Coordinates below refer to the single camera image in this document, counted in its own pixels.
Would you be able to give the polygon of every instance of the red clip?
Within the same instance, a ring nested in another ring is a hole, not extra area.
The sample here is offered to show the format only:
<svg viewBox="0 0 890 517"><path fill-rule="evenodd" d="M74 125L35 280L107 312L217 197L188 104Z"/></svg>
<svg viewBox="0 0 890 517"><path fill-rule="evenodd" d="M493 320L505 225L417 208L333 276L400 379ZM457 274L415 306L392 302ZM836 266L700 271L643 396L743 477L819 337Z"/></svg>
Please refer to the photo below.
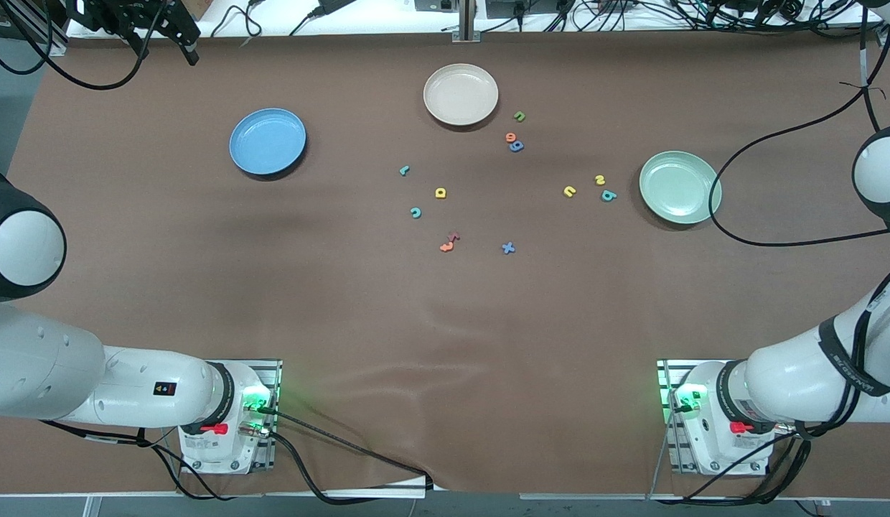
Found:
<svg viewBox="0 0 890 517"><path fill-rule="evenodd" d="M729 422L729 431L734 432L735 434L751 431L751 429L754 429L753 425L748 425L743 422Z"/></svg>
<svg viewBox="0 0 890 517"><path fill-rule="evenodd" d="M216 425L204 425L200 428L200 431L211 431L215 434L228 434L228 424L223 422Z"/></svg>

